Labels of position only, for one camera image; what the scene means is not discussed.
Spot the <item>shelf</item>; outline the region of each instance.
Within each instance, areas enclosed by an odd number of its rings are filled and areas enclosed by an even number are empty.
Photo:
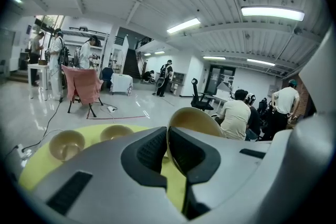
[[[81,47],[83,46],[83,44],[80,44],[80,43],[76,43],[76,42],[71,42],[71,41],[67,41],[67,40],[64,40],[64,43],[66,46],[76,46],[76,47]],[[102,50],[103,48],[102,47],[96,47],[96,46],[90,46],[91,49],[96,49],[96,50]]]
[[[92,32],[86,32],[86,31],[79,31],[79,30],[62,30],[62,33],[64,35],[69,35],[69,36],[78,36],[78,37],[92,37],[92,36],[96,36],[98,37],[98,39],[100,40],[105,40],[106,35],[103,34],[95,34]]]

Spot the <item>floor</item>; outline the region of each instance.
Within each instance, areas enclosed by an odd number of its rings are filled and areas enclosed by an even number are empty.
[[[83,126],[107,123],[132,124],[146,127],[167,126],[172,114],[179,108],[190,106],[191,98],[180,98],[166,94],[160,98],[149,90],[133,90],[130,96],[108,90],[101,92],[100,99],[105,104],[118,109],[110,114],[107,105],[95,103],[92,108],[97,119],[89,112],[87,105],[75,102],[68,114],[69,101],[65,97],[54,118],[50,121],[47,136],[42,144],[48,142],[59,130],[76,129]],[[1,157],[15,145],[23,147],[40,141],[47,123],[55,113],[58,101],[54,101],[51,89],[47,91],[48,100],[44,101],[41,88],[33,88],[33,99],[29,98],[28,84],[7,81],[0,84],[0,151]]]

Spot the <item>person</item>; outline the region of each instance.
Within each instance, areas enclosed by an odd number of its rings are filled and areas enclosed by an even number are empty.
[[[44,37],[44,33],[39,33],[36,37],[33,38],[31,41],[31,52],[30,52],[30,60],[29,63],[38,63],[38,58],[40,58],[40,50],[43,50],[43,46],[40,46],[40,40]],[[37,69],[31,69],[31,75],[32,75],[32,86],[37,86],[35,80],[36,80],[36,72]]]
[[[272,94],[271,106],[275,111],[271,116],[268,129],[261,139],[262,141],[273,140],[273,137],[277,132],[286,129],[288,118],[295,115],[300,102],[299,93],[296,90],[297,85],[297,81],[291,79],[288,83],[288,87]]]
[[[153,80],[154,80],[153,75],[154,75],[154,70],[147,71],[145,72],[145,74],[143,74],[143,80],[153,83]]]
[[[90,59],[92,59],[92,54],[90,53],[90,46],[94,46],[96,43],[98,43],[98,38],[96,36],[92,36],[80,48],[79,68],[81,69],[90,68]]]
[[[224,104],[219,120],[223,120],[220,126],[226,138],[245,140],[246,126],[251,115],[250,108],[244,102],[245,97],[246,92],[240,89],[235,92],[235,100]]]
[[[173,68],[171,67],[172,63],[172,60],[168,60],[167,63],[163,65],[160,69],[160,78],[164,78],[164,82],[162,86],[157,89],[157,96],[164,97],[164,91],[166,90],[168,82],[170,81],[170,78],[173,74]]]
[[[50,70],[50,82],[52,94],[54,100],[59,101],[61,98],[61,85],[60,85],[60,66],[58,63],[59,52],[64,46],[63,33],[60,29],[57,29],[54,33],[54,43],[50,48],[50,61],[49,61],[49,70]]]
[[[248,93],[244,101],[251,110],[251,115],[246,125],[246,141],[255,140],[260,134],[260,116],[258,111],[252,106],[255,100],[256,96],[253,93]]]

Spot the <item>ceiling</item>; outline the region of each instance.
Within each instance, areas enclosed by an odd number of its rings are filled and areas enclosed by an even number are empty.
[[[175,49],[195,48],[225,56],[225,65],[285,77],[299,70],[318,48],[330,23],[324,0],[22,0],[23,15],[90,17],[136,31]],[[302,10],[302,22],[241,14],[242,6],[269,5]],[[166,30],[197,17],[201,24],[169,35]],[[297,35],[293,30],[299,27]],[[274,67],[249,62],[275,62]]]

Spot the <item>pink cloth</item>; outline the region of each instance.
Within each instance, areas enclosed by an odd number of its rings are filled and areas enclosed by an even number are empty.
[[[67,78],[69,100],[76,95],[82,104],[94,103],[98,99],[103,81],[97,78],[94,69],[75,69],[63,65],[62,69]]]

